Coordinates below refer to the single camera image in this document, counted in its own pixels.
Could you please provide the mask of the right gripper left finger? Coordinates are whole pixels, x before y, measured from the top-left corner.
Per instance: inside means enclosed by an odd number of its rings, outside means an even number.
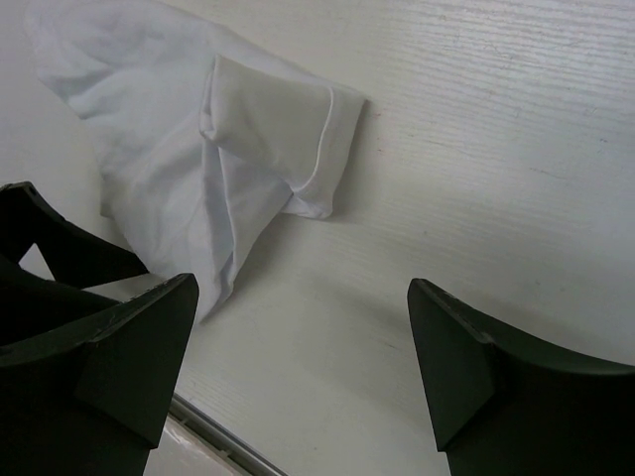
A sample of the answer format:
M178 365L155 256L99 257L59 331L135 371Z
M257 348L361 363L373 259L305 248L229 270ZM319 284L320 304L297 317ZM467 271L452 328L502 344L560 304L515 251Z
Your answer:
M161 439L198 301L192 274L125 301L146 273L28 181L1 189L1 471L140 475Z

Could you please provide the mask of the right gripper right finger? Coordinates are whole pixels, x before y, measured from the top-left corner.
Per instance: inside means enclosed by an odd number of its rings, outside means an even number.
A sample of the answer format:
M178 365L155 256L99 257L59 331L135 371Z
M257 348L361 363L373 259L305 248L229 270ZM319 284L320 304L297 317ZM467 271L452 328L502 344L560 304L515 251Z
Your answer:
M630 475L634 369L555 345L435 284L408 310L437 449L454 475Z

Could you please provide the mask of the white fabric skirt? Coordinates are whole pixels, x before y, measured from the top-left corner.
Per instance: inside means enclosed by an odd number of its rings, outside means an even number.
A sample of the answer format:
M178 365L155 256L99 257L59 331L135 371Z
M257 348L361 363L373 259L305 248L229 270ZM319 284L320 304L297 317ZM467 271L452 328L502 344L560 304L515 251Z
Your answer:
M364 96L158 1L35 1L40 81L84 124L104 215L196 315L231 295L281 213L331 215Z

